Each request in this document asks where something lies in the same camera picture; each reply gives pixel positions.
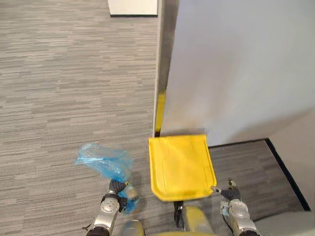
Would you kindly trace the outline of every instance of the gray carpet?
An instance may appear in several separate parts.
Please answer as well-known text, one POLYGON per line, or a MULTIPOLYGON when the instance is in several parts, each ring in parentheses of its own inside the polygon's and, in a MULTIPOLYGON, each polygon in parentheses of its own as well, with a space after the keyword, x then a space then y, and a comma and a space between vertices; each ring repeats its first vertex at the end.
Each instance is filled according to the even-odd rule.
MULTIPOLYGON (((0 3, 0 235, 84 236, 108 181, 74 166, 99 142, 135 159, 141 200, 127 219, 174 230, 173 204, 151 192, 157 18, 110 18, 105 0, 0 3)), ((301 208, 264 142, 211 150, 218 185, 233 177, 253 218, 301 208)), ((216 232, 220 196, 193 201, 216 232)))

